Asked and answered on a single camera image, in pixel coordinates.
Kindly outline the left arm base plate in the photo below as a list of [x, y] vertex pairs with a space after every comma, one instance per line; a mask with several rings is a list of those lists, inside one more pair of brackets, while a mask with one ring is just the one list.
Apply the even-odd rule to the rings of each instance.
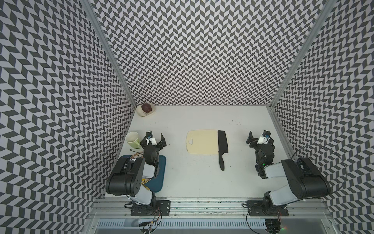
[[150, 205], [134, 204], [131, 208], [131, 216], [169, 216], [170, 207], [170, 200], [157, 200]]

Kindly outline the black cleaver knife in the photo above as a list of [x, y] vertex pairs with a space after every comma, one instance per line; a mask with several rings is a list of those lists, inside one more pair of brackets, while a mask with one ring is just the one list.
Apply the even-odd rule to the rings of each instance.
[[220, 166], [221, 171], [225, 170], [225, 162], [223, 159], [223, 155], [228, 154], [228, 153], [229, 153], [229, 148], [228, 148], [226, 132], [219, 130], [218, 131], [218, 157], [219, 157], [219, 166]]

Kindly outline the cream plastic cutting board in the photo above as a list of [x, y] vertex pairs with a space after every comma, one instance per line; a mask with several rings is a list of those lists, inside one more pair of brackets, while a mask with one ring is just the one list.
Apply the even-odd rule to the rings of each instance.
[[218, 155], [218, 132], [221, 130], [193, 130], [187, 133], [186, 148], [193, 155]]

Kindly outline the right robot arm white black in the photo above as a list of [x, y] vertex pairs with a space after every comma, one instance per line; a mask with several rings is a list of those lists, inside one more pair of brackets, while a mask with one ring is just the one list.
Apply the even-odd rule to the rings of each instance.
[[286, 185], [264, 194], [262, 207], [281, 207], [303, 199], [331, 194], [327, 179], [309, 158], [273, 162], [275, 146], [269, 131], [264, 130], [259, 138], [249, 132], [246, 144], [255, 150], [255, 169], [260, 178], [287, 179]]

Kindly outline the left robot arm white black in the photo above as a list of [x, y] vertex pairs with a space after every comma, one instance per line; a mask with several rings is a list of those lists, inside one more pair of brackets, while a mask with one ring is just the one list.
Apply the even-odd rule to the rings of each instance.
[[142, 184], [143, 179], [164, 180], [166, 157], [159, 152], [167, 146], [166, 139], [161, 134], [157, 141], [151, 131], [144, 138], [131, 143], [131, 151], [143, 150], [140, 156], [132, 159], [120, 157], [117, 160], [106, 182], [106, 193], [114, 196], [125, 196], [139, 207], [147, 211], [157, 209], [155, 193]]

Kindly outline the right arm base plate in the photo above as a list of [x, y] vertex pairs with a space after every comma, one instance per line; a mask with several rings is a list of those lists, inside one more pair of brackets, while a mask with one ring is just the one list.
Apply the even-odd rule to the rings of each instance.
[[246, 201], [247, 209], [250, 216], [259, 217], [287, 217], [288, 209], [285, 205], [275, 206], [271, 202], [263, 202], [259, 200]]

